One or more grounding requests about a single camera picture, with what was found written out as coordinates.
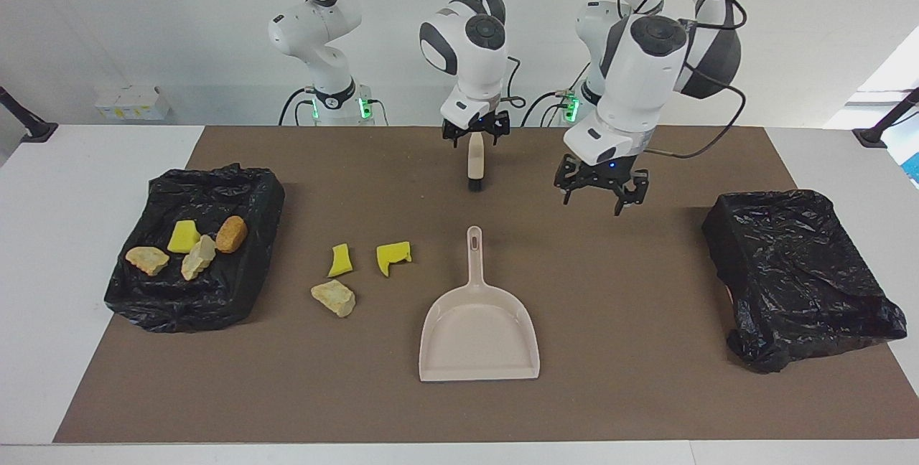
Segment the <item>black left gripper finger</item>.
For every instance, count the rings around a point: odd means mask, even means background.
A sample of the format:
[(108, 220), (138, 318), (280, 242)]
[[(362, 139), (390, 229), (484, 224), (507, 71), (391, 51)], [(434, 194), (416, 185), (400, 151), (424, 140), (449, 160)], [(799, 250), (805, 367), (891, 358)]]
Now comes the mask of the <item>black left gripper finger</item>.
[(617, 196), (614, 216), (618, 217), (625, 207), (644, 203), (650, 184), (650, 172), (647, 169), (639, 169), (631, 172), (629, 179), (612, 179), (610, 184)]
[(556, 170), (554, 186), (564, 194), (564, 198), (562, 198), (562, 204), (564, 205), (570, 203), (572, 192), (583, 187), (581, 185), (581, 181), (583, 181), (582, 164), (583, 161), (575, 156), (564, 156)]

